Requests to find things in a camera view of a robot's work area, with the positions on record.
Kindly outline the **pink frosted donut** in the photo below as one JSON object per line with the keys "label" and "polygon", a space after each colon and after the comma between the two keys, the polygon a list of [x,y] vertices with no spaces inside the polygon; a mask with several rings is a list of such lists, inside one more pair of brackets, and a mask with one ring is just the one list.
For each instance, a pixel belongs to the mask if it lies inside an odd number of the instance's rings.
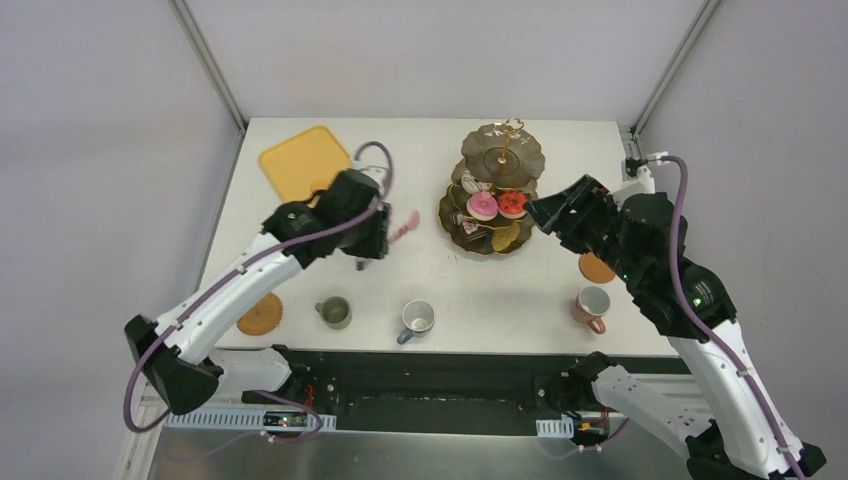
{"label": "pink frosted donut", "polygon": [[482,222],[491,221],[499,214],[496,198],[487,191],[471,195],[466,201],[466,210],[472,218]]}

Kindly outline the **white striped donut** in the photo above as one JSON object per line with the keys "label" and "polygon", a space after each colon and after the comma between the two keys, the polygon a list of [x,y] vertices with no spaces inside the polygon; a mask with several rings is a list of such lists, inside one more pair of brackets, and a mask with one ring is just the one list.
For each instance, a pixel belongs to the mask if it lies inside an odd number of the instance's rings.
{"label": "white striped donut", "polygon": [[492,187],[491,183],[476,179],[469,171],[464,172],[460,176],[459,185],[470,195],[489,192]]}

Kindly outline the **dark chocolate cake piece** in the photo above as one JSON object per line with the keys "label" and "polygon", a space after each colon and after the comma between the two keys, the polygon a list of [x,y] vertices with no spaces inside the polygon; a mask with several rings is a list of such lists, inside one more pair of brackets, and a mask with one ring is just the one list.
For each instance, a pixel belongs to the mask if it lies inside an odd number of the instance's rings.
{"label": "dark chocolate cake piece", "polygon": [[460,228],[463,234],[468,238],[473,237],[480,230],[480,226],[475,221],[471,220],[463,221]]}

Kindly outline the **pink handled metal tongs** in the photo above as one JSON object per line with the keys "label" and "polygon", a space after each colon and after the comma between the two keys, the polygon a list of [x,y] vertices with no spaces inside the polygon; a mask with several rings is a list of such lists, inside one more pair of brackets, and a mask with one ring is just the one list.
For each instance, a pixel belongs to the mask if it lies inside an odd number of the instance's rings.
{"label": "pink handled metal tongs", "polygon": [[418,210],[414,210],[409,215],[409,217],[407,218],[405,223],[402,226],[398,227],[392,234],[389,235],[388,243],[394,244],[395,242],[397,242],[398,240],[403,238],[408,233],[411,233],[412,231],[414,231],[418,227],[420,220],[421,220],[420,212]]}

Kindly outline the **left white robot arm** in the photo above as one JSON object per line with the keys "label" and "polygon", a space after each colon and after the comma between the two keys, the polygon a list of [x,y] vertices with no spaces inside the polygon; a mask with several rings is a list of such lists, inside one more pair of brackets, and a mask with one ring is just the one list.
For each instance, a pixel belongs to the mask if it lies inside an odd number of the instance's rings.
{"label": "left white robot arm", "polygon": [[272,349],[225,354],[217,342],[263,297],[335,251],[382,259],[389,250],[390,206],[367,174],[346,169],[306,200],[280,204],[251,243],[211,285],[149,319],[124,327],[136,362],[170,413],[190,413],[223,387],[268,391],[281,404],[297,402],[305,378]]}

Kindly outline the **chocolate cake slice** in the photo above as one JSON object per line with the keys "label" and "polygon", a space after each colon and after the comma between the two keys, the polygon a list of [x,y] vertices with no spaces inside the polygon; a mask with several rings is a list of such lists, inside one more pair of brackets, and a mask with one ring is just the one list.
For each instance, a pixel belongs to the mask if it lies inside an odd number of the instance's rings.
{"label": "chocolate cake slice", "polygon": [[448,218],[454,226],[461,226],[467,220],[467,217],[460,211],[450,213]]}

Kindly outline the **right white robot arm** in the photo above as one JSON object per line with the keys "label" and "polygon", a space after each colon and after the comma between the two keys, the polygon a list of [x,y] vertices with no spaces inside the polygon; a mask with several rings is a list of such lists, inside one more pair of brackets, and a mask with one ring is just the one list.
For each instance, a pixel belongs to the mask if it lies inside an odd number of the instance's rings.
{"label": "right white robot arm", "polygon": [[807,479],[823,451],[794,435],[754,369],[737,311],[722,281],[684,255],[686,223],[665,193],[616,200],[591,176],[527,203],[544,233],[576,254],[599,258],[633,304],[677,351],[709,411],[691,413],[591,353],[571,368],[569,400],[625,414],[672,448],[694,479]]}

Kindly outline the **red strawberry donut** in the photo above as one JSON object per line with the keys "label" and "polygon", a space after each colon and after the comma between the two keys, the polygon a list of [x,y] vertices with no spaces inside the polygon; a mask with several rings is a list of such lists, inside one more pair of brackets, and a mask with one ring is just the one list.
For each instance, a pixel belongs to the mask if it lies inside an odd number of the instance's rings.
{"label": "red strawberry donut", "polygon": [[529,197],[521,191],[504,191],[497,196],[498,212],[508,219],[520,219],[526,215],[526,204]]}

